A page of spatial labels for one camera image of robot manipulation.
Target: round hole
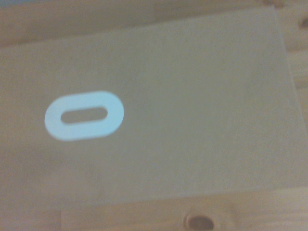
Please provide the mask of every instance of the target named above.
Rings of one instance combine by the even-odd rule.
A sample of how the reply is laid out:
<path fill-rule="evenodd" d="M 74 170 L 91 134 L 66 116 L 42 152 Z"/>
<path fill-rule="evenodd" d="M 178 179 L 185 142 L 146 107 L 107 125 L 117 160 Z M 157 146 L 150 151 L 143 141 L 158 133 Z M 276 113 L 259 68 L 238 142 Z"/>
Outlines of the round hole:
<path fill-rule="evenodd" d="M 300 25 L 302 28 L 308 28 L 308 18 L 305 18 Z"/>
<path fill-rule="evenodd" d="M 206 231 L 214 229 L 213 221 L 205 216 L 194 216 L 189 218 L 187 221 L 187 226 L 189 230 L 196 231 Z"/>

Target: wooden board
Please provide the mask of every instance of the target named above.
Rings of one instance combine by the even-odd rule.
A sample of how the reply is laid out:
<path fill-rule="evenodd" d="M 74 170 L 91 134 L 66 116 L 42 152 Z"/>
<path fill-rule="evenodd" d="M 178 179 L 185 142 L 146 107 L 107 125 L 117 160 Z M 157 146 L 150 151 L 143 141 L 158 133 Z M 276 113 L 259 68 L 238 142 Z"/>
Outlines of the wooden board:
<path fill-rule="evenodd" d="M 76 26 L 85 5 L 79 1 L 72 7 L 69 1 L 57 1 L 56 9 L 65 6 L 63 11 L 49 10 L 53 3 L 32 5 L 32 9 L 13 7 L 0 11 L 1 24 L 0 41 L 2 46 L 22 42 L 70 36 L 95 32 L 79 30 Z M 233 9 L 254 7 L 271 4 L 271 1 L 204 1 L 207 6 L 200 10 L 202 13 L 216 13 Z M 272 1 L 276 3 L 277 12 L 281 19 L 284 39 L 289 51 L 288 58 L 294 75 L 295 85 L 301 103 L 302 111 L 308 122 L 308 30 L 301 26 L 305 16 L 308 16 L 308 2 L 306 0 Z M 193 7 L 192 12 L 201 9 Z M 61 23 L 53 24 L 53 17 L 66 15 L 70 19 L 71 30 L 66 31 Z M 26 25 L 36 24 L 36 33 Z M 32 211 L 26 213 L 2 214 L 0 217 L 1 231 L 113 231 L 113 230 L 184 230 L 183 220 L 189 214 L 205 215 L 212 218 L 219 230 L 274 230 L 277 224 L 282 224 L 279 230 L 307 230 L 308 222 L 308 189 L 291 189 L 271 192 L 237 193 L 229 195 L 215 195 L 202 198 L 183 198 L 165 201 L 151 201 L 117 206 L 96 206 L 75 208 L 62 211 Z"/>

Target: wood grain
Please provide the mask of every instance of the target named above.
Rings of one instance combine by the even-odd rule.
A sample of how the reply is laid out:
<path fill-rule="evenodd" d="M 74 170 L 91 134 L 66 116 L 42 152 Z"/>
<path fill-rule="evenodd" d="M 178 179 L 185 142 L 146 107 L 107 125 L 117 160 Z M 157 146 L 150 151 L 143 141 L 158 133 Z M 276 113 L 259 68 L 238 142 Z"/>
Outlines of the wood grain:
<path fill-rule="evenodd" d="M 192 15 L 274 4 L 288 50 L 290 69 L 308 124 L 308 1 L 55 0 L 0 10 L 0 45 L 95 33 Z M 307 230 L 308 188 L 181 198 L 63 211 L 1 213 L 0 231 L 180 231 L 186 216 L 210 217 L 217 230 Z"/>

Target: white ring shape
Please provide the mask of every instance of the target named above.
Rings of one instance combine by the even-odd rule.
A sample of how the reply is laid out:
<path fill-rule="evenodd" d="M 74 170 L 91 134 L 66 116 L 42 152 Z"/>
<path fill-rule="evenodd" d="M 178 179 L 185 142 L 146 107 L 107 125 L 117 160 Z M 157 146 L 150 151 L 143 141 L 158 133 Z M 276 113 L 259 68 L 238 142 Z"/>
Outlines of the white ring shape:
<path fill-rule="evenodd" d="M 78 123 L 64 123 L 61 116 L 65 112 L 102 107 L 107 116 L 101 120 Z M 45 114 L 48 133 L 60 141 L 78 141 L 106 137 L 114 133 L 122 124 L 124 106 L 111 92 L 94 91 L 62 96 L 53 101 Z"/>

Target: beige card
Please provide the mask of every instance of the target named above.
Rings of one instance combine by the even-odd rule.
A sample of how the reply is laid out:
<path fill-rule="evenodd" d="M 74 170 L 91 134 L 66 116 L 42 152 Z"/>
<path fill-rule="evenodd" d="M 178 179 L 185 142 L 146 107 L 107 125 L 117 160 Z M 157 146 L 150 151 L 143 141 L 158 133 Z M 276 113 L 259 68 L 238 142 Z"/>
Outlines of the beige card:
<path fill-rule="evenodd" d="M 273 8 L 0 50 L 1 210 L 308 186 Z"/>

